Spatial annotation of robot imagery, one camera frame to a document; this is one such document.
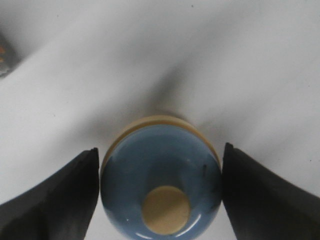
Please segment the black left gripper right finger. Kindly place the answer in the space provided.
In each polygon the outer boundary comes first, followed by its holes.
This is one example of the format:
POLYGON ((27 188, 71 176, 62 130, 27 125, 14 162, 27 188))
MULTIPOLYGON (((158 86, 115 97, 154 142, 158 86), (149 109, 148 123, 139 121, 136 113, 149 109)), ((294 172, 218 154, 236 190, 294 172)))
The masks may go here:
POLYGON ((319 197, 226 143, 223 204, 238 240, 318 240, 319 197))

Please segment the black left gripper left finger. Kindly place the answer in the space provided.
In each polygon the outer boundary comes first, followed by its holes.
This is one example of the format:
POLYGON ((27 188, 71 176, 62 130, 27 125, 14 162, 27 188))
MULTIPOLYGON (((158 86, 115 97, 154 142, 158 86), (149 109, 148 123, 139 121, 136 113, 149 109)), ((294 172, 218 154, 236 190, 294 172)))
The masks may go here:
POLYGON ((40 184, 1 204, 2 240, 83 240, 99 196, 98 149, 85 150, 40 184))

